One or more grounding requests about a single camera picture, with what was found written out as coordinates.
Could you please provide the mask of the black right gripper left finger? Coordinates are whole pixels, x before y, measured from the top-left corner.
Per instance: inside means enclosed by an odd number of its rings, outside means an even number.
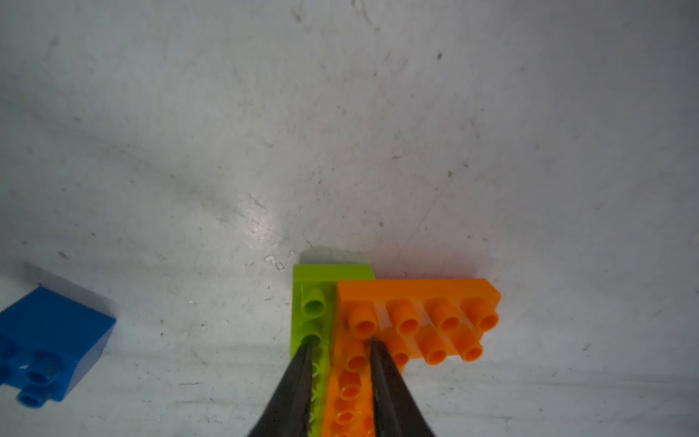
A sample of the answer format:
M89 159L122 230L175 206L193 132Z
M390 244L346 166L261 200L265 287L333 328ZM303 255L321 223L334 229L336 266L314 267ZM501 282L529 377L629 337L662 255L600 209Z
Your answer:
M306 437L311 424L312 351L298 347L249 437Z

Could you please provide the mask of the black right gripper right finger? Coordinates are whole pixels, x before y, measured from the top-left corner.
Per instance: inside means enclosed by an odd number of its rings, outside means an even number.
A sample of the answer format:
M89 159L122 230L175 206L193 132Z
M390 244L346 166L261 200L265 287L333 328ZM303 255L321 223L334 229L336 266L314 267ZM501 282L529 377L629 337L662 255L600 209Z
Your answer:
M370 360L375 435L435 437L386 345L376 338L371 339Z

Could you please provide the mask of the orange lego plate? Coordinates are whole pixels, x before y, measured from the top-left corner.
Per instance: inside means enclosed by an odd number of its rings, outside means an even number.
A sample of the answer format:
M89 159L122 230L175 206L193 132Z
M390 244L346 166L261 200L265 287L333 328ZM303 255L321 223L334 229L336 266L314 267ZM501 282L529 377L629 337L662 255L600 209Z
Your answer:
M367 354L333 365L321 436L375 436L371 389Z
M349 373L368 366L380 340L396 366L482 357L485 333L499 322L502 294L486 279L344 280L338 283L331 363Z

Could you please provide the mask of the blue lego brick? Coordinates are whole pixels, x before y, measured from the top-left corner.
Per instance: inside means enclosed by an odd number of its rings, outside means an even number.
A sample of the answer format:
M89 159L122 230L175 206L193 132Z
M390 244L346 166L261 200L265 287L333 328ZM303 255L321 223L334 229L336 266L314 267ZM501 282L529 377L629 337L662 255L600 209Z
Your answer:
M100 359L116 320L38 287L1 311L1 384L30 409L61 402Z

